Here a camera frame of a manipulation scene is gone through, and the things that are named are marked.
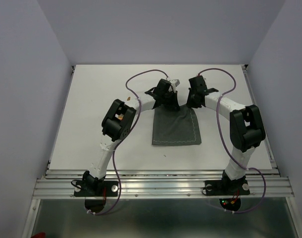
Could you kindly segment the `grey cloth napkin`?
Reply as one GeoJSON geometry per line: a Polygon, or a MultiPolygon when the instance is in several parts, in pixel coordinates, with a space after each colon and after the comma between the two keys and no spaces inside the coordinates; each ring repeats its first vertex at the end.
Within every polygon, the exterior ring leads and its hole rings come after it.
{"type": "Polygon", "coordinates": [[[154,110],[152,145],[200,145],[201,133],[198,118],[192,108],[182,105],[179,111],[161,106],[154,110]]]}

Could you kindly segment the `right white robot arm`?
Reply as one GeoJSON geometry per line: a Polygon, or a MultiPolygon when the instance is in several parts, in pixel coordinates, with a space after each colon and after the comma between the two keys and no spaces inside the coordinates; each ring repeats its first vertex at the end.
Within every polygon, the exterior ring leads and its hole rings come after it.
{"type": "Polygon", "coordinates": [[[209,108],[216,116],[229,121],[232,151],[228,151],[230,161],[220,180],[206,180],[203,193],[206,196],[242,195],[250,193],[246,181],[249,160],[255,149],[265,139],[259,108],[245,106],[221,95],[217,89],[208,88],[204,78],[199,75],[189,79],[190,87],[187,106],[190,108],[209,108]]]}

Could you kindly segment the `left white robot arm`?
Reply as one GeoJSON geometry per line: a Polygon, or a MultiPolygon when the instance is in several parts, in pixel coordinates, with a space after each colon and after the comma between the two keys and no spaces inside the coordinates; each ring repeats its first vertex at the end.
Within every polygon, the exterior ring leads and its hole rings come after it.
{"type": "Polygon", "coordinates": [[[83,173],[79,188],[86,189],[91,195],[102,192],[109,161],[117,146],[131,132],[134,119],[138,119],[142,112],[159,106],[180,110],[176,90],[179,84],[178,79],[161,79],[156,87],[142,94],[135,94],[133,99],[113,101],[101,123],[102,137],[98,158],[83,173]]]}

